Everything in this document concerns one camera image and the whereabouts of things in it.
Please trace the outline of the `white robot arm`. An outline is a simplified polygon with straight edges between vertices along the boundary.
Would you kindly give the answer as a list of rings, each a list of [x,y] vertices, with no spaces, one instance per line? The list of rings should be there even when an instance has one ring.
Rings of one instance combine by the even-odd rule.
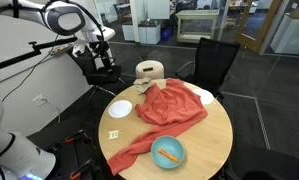
[[[81,32],[89,44],[102,45],[115,35],[115,31],[100,25],[95,11],[91,0],[50,0],[44,5],[29,0],[0,0],[0,15],[38,23],[62,36]],[[4,131],[1,128],[3,114],[0,101],[1,179],[46,178],[55,166],[54,154],[40,149],[20,134]]]

